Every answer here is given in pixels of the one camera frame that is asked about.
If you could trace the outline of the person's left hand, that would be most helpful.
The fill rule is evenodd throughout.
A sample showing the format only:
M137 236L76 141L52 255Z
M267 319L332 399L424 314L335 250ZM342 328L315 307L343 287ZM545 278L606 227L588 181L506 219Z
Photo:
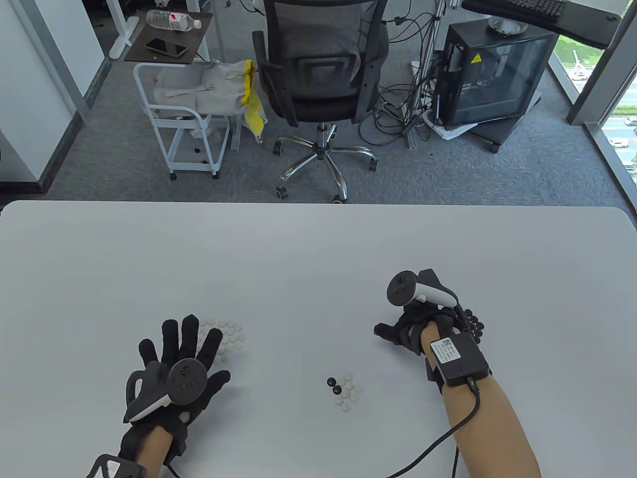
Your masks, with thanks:
M198 348L199 329L200 322L193 315L181 322L164 321L161 357L150 339L139 343L145 368L132 372L126 384L123 421L130 428L121 440L120 458L136 460L150 434L162 428L172 437L162 462L170 467L172 460L186 451L189 425L230 381L226 369L209 374L222 332L216 328L209 330Z

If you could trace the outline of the person's right hand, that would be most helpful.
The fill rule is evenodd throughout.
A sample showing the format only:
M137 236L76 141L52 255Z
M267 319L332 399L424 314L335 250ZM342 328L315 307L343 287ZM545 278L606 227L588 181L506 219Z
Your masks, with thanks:
M385 341L421 355L428 350L421 335L430 323L437 325L441 338L450 337L454 330L463 332L468 328L468 322L463 314L457 310L442 307L426 301L415 301L403 307L403 313L395 325L379 323L374 327L374 334Z

